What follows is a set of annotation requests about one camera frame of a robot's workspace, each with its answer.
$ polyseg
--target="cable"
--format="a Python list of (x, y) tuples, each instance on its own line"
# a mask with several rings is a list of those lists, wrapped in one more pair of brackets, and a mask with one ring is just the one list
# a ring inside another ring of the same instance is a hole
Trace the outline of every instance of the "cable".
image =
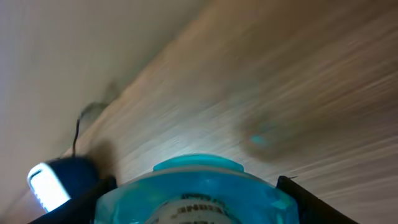
[(72, 157), (76, 156), (76, 142), (77, 142), (77, 138), (79, 137), (80, 118), (81, 118), (81, 115), (79, 116), (79, 118), (76, 121), (76, 132), (75, 132), (75, 138), (73, 139), (73, 145), (72, 145)]
[(76, 131), (75, 131), (75, 138), (73, 139), (73, 145), (72, 145), (72, 157), (76, 156), (76, 142), (77, 139), (79, 138), (79, 127), (80, 127), (80, 120), (83, 118), (83, 116), (88, 113), (89, 111), (98, 108), (101, 110), (104, 110), (106, 107), (108, 106), (108, 104), (106, 103), (97, 103), (97, 102), (93, 102), (90, 103), (89, 105), (87, 105), (85, 107), (85, 109), (80, 113), (79, 118), (76, 121)]

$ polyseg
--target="wooden floor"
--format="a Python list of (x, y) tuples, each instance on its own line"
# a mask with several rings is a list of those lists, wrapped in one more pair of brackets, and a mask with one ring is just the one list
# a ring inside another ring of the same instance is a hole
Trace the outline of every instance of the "wooden floor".
[(272, 184), (297, 175), (357, 222), (395, 223), (397, 100), (397, 1), (213, 1), (78, 150), (120, 184), (217, 154)]

